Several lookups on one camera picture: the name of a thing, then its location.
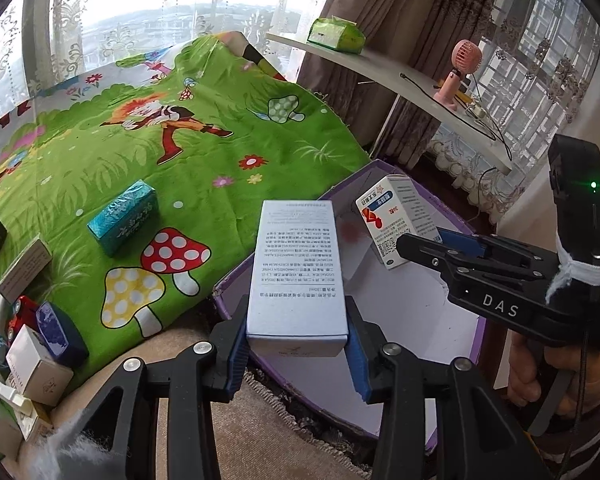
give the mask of teal tissue pack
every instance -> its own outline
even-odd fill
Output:
[[[87,227],[107,256],[158,211],[155,189],[138,180],[118,195],[91,220]]]

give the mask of yellow mushroom print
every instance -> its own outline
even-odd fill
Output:
[[[107,328],[120,328],[133,318],[142,337],[162,330],[162,323],[149,308],[164,295],[164,282],[156,274],[139,267],[116,267],[105,277],[101,320]]]

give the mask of white shelf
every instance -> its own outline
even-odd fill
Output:
[[[294,35],[267,33],[268,40],[299,48],[333,61],[399,94],[418,108],[447,124],[451,130],[460,135],[503,174],[509,174],[511,171],[511,161],[503,143],[487,137],[492,136],[491,132],[480,124],[476,124],[464,110],[453,112],[434,101],[432,97],[436,92],[436,89],[433,88],[435,82],[423,73],[371,50],[365,49],[360,54],[345,54],[306,41],[298,41],[292,36]],[[411,81],[402,78],[400,73],[406,75]]]

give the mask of green cartoon blanket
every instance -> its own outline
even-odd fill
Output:
[[[0,276],[37,234],[33,298],[90,351],[76,387],[253,251],[264,199],[311,199],[368,158],[324,104],[214,37],[77,76],[0,120]],[[86,224],[138,179],[160,213],[109,258]]]

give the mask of wall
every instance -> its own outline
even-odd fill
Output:
[[[600,148],[600,59],[576,119],[564,131]],[[555,251],[555,205],[549,186],[549,163],[498,223],[498,234]],[[510,340],[507,339],[495,387],[506,386]]]

